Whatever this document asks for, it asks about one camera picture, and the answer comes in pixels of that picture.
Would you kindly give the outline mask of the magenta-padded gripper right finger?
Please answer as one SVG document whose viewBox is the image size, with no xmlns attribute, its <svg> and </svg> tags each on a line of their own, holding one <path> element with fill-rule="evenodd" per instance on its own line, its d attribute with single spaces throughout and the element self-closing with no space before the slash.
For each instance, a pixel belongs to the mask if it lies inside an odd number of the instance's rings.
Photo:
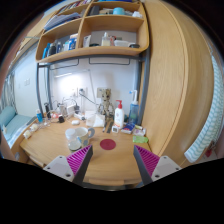
<svg viewBox="0 0 224 224">
<path fill-rule="evenodd" d="M 157 156 L 143 147 L 134 146 L 133 155 L 138 165 L 143 185 L 150 184 L 181 170 L 168 156 Z"/>
</svg>

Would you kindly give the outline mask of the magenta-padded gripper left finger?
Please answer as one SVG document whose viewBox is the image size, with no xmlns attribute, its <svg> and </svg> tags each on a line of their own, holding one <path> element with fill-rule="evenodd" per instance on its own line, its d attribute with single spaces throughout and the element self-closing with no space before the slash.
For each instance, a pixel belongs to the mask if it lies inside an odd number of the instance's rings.
<svg viewBox="0 0 224 224">
<path fill-rule="evenodd" d="M 93 147 L 88 145 L 67 157 L 59 155 L 44 170 L 81 186 L 92 155 Z"/>
</svg>

